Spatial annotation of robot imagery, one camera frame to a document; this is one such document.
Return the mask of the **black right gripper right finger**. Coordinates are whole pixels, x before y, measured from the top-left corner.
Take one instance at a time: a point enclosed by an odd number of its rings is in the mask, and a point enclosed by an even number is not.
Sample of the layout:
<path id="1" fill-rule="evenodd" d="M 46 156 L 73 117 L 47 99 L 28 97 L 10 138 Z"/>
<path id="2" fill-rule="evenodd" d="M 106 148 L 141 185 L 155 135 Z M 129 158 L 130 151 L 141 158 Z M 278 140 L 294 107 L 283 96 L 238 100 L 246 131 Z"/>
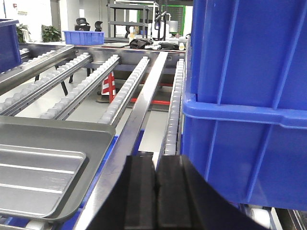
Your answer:
<path id="1" fill-rule="evenodd" d="M 157 178 L 160 230 L 264 229 L 216 192 L 186 156 L 162 156 Z"/>

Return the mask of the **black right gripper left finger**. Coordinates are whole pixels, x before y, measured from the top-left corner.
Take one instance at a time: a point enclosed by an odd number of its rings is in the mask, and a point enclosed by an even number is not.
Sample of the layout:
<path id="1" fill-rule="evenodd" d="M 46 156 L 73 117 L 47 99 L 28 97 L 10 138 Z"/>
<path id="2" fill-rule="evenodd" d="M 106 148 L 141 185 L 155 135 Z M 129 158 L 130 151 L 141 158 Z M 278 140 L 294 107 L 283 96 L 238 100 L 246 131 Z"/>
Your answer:
<path id="1" fill-rule="evenodd" d="M 128 156 L 89 230 L 154 230 L 155 170 L 149 156 Z"/>

